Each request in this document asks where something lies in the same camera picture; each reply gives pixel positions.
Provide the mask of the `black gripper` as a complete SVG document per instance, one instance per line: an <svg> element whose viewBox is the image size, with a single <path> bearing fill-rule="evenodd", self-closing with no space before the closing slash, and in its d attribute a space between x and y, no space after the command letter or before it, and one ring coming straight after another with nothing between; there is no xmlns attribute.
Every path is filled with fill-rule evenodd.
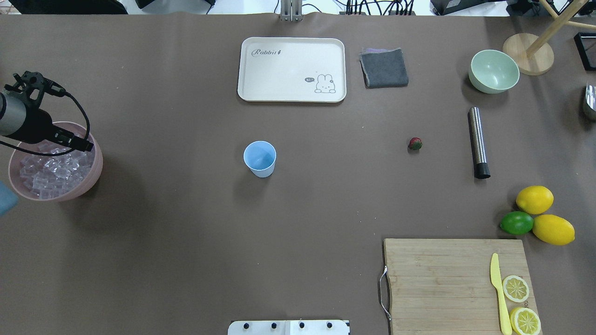
<svg viewBox="0 0 596 335"><path fill-rule="evenodd" d="M10 97L17 98L24 105L40 105L47 93L54 97L64 97L64 87L39 72L25 71L22 75L13 74L15 84L4 85ZM94 144L70 131L53 131L52 142L78 151L92 151Z"/></svg>

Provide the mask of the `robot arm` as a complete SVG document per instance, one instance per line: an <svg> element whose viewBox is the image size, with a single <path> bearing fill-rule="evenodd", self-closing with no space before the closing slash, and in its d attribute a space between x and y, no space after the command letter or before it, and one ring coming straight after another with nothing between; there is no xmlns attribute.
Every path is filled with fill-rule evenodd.
<svg viewBox="0 0 596 335"><path fill-rule="evenodd" d="M87 113L71 93L39 72L25 71L22 75L13 74L13 77L16 83L6 84L0 94L1 136L28 144L38 144L47 140L67 147L69 153L75 150L92 151L94 144L88 139L90 123ZM45 94L68 97L76 104L87 124L85 136L81 138L53 124L50 114L41 109Z"/></svg>

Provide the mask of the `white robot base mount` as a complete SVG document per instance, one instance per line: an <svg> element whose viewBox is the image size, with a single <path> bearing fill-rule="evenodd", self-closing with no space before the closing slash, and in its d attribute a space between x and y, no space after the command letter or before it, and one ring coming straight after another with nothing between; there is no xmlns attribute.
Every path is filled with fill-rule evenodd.
<svg viewBox="0 0 596 335"><path fill-rule="evenodd" d="M261 320L230 323L228 335L349 335L345 320Z"/></svg>

